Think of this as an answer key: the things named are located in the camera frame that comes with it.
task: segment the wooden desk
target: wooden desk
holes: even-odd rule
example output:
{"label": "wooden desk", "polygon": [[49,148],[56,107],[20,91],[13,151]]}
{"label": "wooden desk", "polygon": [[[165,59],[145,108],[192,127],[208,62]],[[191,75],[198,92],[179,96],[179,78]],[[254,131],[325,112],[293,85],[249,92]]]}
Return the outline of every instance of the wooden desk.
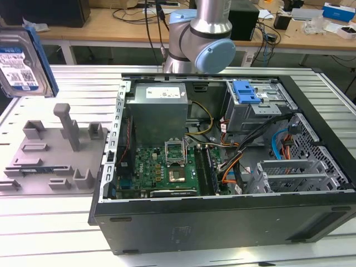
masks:
{"label": "wooden desk", "polygon": [[[276,13],[280,0],[273,0],[272,3],[260,2],[259,6]],[[113,18],[113,10],[91,9],[89,20],[82,28],[50,27],[49,32],[40,33],[42,43],[45,45],[60,45],[63,50],[67,64],[75,64],[72,46],[104,46],[104,47],[150,47],[148,43],[146,27],[144,24],[129,24]],[[133,16],[126,16],[125,19],[144,18],[141,12]],[[274,19],[264,20],[264,23],[272,26]],[[305,35],[302,30],[302,22],[291,21],[286,31],[279,31],[282,40],[274,50],[277,53],[301,53],[301,54],[321,54],[321,55],[354,55],[356,56],[356,40],[344,40],[334,33],[327,32],[326,35],[313,34]],[[162,39],[165,47],[168,47],[169,33],[162,27]],[[159,33],[157,24],[150,24],[151,39],[155,47],[159,47]],[[244,51],[245,57],[243,66],[250,66],[251,57],[254,56],[262,43],[262,35],[255,31],[252,41],[236,41],[236,49]]]}

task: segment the hard drive label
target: hard drive label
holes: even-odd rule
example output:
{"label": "hard drive label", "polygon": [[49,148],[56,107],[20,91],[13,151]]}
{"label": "hard drive label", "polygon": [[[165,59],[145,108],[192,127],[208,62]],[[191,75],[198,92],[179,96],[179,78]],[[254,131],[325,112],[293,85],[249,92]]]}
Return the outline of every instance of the hard drive label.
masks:
{"label": "hard drive label", "polygon": [[26,57],[19,47],[0,47],[0,69],[8,83],[19,91],[35,91],[38,82],[30,67],[24,64]]}

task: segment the yellow wire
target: yellow wire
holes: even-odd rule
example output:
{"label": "yellow wire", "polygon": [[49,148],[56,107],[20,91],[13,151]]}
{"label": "yellow wire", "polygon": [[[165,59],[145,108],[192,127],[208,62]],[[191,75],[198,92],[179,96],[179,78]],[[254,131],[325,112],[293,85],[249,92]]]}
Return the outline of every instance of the yellow wire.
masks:
{"label": "yellow wire", "polygon": [[186,135],[203,135],[206,132],[209,132],[212,128],[212,126],[214,125],[214,118],[212,117],[211,113],[199,102],[196,101],[192,101],[192,103],[197,104],[198,106],[200,106],[210,117],[210,125],[206,130],[200,131],[200,132],[188,132],[186,133]]}

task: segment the chip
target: chip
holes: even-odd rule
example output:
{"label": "chip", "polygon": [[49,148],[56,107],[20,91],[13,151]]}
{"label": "chip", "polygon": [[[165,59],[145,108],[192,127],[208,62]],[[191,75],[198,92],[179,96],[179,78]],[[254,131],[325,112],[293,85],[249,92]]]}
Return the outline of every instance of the chip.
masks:
{"label": "chip", "polygon": [[184,168],[169,168],[169,182],[185,182]]}

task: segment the blue drive bay latch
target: blue drive bay latch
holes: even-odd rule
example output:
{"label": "blue drive bay latch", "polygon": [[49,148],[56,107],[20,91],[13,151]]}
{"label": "blue drive bay latch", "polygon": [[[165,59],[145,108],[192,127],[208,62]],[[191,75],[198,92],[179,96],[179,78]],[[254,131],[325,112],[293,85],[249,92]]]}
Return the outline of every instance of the blue drive bay latch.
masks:
{"label": "blue drive bay latch", "polygon": [[259,104],[261,99],[255,94],[255,89],[248,81],[234,81],[234,91],[240,104]]}

